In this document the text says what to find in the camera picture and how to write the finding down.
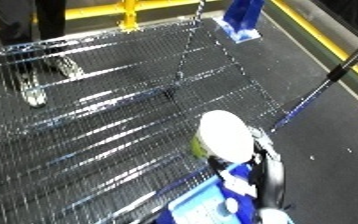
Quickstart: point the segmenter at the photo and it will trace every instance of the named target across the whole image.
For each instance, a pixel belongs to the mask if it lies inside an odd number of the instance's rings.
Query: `reflective metal surface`
[[[190,29],[180,88],[167,97]],[[204,112],[270,127],[281,110],[213,32],[184,22],[0,49],[0,223],[139,222],[212,175],[190,154]],[[12,57],[23,49],[33,56]],[[56,54],[86,74],[63,79],[42,62]],[[44,108],[13,85],[23,61],[42,71]]]

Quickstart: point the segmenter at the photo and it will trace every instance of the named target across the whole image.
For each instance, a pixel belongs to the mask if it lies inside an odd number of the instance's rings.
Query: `blue post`
[[[216,21],[236,43],[259,38],[255,27],[264,3],[264,0],[233,0],[223,19]]]

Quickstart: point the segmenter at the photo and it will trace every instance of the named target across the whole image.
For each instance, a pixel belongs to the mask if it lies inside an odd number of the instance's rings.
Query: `white sneaker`
[[[56,56],[46,58],[45,64],[51,68],[57,69],[67,78],[79,78],[84,75],[84,70],[68,56]]]
[[[37,71],[33,69],[29,73],[16,72],[21,96],[31,107],[42,107],[46,104],[45,90],[40,88]]]

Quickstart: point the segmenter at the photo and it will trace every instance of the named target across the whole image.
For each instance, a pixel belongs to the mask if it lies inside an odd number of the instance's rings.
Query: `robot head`
[[[254,224],[288,224],[288,215],[279,209],[259,209],[253,220]]]

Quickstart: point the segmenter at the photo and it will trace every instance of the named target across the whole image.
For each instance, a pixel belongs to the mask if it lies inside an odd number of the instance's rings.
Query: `person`
[[[66,0],[0,0],[0,42],[3,46],[30,43],[32,38],[33,6],[36,6],[38,30],[41,40],[64,36]],[[58,53],[62,48],[48,49],[46,53]],[[68,56],[45,57],[44,63],[68,78],[81,76],[83,70]],[[31,53],[20,53],[28,59]],[[41,107],[47,102],[45,90],[39,87],[38,71],[31,62],[20,60],[14,69],[14,77],[23,99],[31,107]]]

